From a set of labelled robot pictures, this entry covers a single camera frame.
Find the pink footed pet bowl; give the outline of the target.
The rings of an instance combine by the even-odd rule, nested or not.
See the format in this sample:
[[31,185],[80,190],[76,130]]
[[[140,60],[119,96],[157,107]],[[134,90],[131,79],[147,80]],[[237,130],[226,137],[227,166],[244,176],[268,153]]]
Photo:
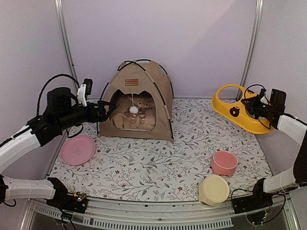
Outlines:
[[216,175],[233,177],[238,165],[237,157],[228,151],[216,152],[211,160],[211,168]]

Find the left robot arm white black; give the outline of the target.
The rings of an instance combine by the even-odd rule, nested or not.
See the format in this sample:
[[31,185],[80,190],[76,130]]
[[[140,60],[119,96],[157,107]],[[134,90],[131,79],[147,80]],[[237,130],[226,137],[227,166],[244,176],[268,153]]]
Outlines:
[[[3,172],[22,156],[45,146],[55,137],[61,136],[64,130],[83,123],[106,121],[115,108],[115,104],[106,101],[79,102],[67,87],[49,91],[44,113],[29,120],[20,131],[1,143],[0,170]],[[26,180],[1,175],[1,203],[32,198],[45,199],[48,205],[59,210],[82,202],[81,198],[69,195],[68,189],[58,178]]]

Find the beige fabric pet tent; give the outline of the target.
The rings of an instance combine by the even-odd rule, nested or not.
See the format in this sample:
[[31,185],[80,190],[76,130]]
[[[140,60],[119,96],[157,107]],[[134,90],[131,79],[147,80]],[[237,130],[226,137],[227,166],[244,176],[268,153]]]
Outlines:
[[122,62],[106,84],[101,99],[115,105],[99,137],[161,139],[174,142],[174,92],[167,71],[157,62],[138,59]]

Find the cream footed pet bowl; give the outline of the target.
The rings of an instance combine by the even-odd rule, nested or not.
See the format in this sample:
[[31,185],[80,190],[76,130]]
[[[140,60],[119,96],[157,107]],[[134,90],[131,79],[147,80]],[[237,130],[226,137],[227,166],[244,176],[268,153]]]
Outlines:
[[199,184],[198,200],[209,206],[217,206],[228,199],[229,185],[219,175],[210,175]]

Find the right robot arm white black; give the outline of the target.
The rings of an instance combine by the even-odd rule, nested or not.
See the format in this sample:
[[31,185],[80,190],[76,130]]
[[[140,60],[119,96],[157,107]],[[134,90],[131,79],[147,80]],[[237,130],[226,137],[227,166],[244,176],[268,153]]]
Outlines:
[[258,209],[268,204],[272,205],[272,197],[280,191],[288,192],[300,186],[307,185],[307,124],[297,117],[285,112],[286,92],[272,89],[270,99],[266,98],[266,89],[262,87],[259,94],[247,98],[249,88],[243,92],[242,104],[254,118],[263,117],[268,125],[261,123],[266,129],[274,128],[285,133],[300,145],[293,166],[279,174],[259,179],[248,196],[248,205]]

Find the black tent pole long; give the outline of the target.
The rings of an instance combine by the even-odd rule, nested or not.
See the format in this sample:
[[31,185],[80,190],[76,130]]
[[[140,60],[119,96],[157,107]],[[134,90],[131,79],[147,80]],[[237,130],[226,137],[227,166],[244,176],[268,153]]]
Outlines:
[[110,117],[99,124],[99,137],[152,138],[156,126],[155,89],[148,68],[135,61],[124,63],[103,94]]

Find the white pet cushion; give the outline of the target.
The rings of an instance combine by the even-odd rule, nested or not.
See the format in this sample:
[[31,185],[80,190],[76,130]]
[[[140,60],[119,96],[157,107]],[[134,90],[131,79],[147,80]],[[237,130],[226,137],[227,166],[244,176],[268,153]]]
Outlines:
[[140,94],[120,94],[110,116],[112,124],[124,131],[152,131],[156,125],[156,107],[146,91]]

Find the yellow double bowl holder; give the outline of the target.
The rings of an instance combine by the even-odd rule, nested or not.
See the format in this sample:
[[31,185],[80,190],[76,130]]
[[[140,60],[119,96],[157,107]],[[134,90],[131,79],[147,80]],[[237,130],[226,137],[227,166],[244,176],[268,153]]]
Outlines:
[[246,106],[241,102],[241,100],[233,103],[226,103],[220,99],[219,97],[220,92],[230,87],[238,88],[240,91],[242,91],[241,100],[252,99],[258,96],[258,94],[250,90],[247,90],[243,86],[237,84],[224,85],[221,88],[219,88],[212,97],[211,104],[214,111],[216,111],[223,117],[227,118],[229,121],[235,123],[242,129],[252,134],[260,135],[260,134],[267,134],[273,131],[274,128],[271,126],[271,124],[266,118],[265,119],[253,118],[250,112],[248,112]]

